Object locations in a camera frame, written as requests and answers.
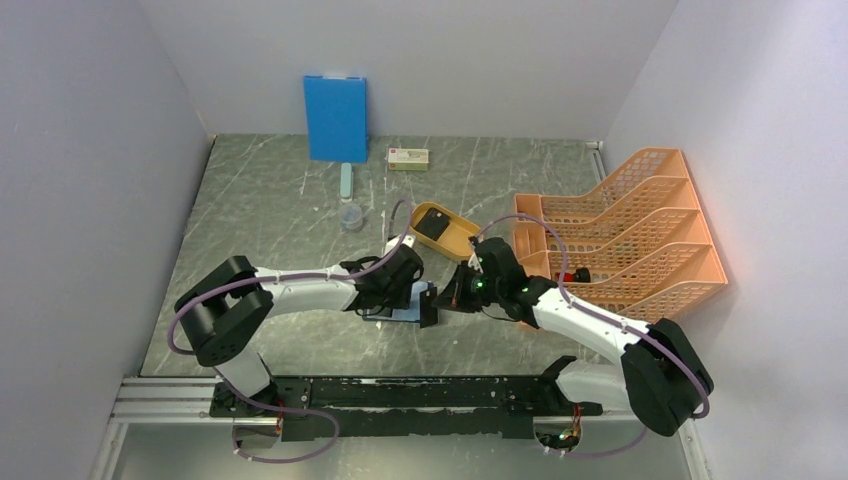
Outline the navy blue card holder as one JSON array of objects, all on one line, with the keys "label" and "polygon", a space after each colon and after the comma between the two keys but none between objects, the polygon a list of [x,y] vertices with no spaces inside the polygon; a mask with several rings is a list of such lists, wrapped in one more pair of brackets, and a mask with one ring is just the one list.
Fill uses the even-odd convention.
[{"label": "navy blue card holder", "polygon": [[404,302],[397,303],[393,307],[364,310],[361,317],[365,321],[421,324],[423,321],[421,295],[428,288],[428,282],[417,281],[405,291]]}]

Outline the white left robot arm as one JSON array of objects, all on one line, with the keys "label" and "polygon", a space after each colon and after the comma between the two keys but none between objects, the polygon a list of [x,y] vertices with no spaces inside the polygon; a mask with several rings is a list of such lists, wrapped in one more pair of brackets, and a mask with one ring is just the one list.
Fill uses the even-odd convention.
[{"label": "white left robot arm", "polygon": [[345,261],[317,270],[274,271],[233,256],[180,297],[169,329],[182,329],[185,354],[213,368],[237,390],[237,403],[261,416],[273,409],[277,388],[249,343],[271,317],[332,310],[363,313],[405,307],[423,261],[409,246],[382,257]]}]

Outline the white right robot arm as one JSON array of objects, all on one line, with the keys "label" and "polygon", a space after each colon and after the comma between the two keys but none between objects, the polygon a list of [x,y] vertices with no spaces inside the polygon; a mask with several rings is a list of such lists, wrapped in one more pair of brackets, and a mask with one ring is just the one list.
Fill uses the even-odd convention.
[{"label": "white right robot arm", "polygon": [[608,360],[574,362],[539,391],[550,413],[575,403],[624,407],[650,431],[670,437],[709,412],[714,382],[683,329],[670,319],[630,319],[590,304],[548,278],[529,275],[501,238],[477,243],[434,300],[437,308],[476,313],[499,306],[508,320],[575,340]]}]

